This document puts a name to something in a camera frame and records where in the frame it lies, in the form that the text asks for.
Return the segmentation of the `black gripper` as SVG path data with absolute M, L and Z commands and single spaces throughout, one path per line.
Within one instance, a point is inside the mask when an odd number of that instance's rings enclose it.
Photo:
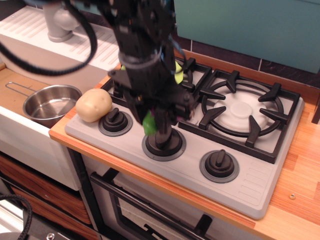
M 155 145 L 165 147 L 172 138 L 169 114 L 173 119 L 189 119 L 194 104 L 192 94 L 176 82 L 175 51 L 161 48 L 143 56 L 121 49 L 118 58 L 125 70 L 112 70 L 108 75 L 123 92 L 127 107 L 140 125 L 154 110 Z

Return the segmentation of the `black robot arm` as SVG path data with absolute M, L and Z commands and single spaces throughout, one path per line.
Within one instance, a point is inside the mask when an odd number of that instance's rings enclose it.
M 152 112 L 155 144 L 163 148 L 171 139 L 178 118 L 189 119 L 193 96 L 175 79 L 176 28 L 171 4 L 164 0 L 95 0 L 98 11 L 111 26 L 118 58 L 125 70 L 110 72 L 137 122 Z

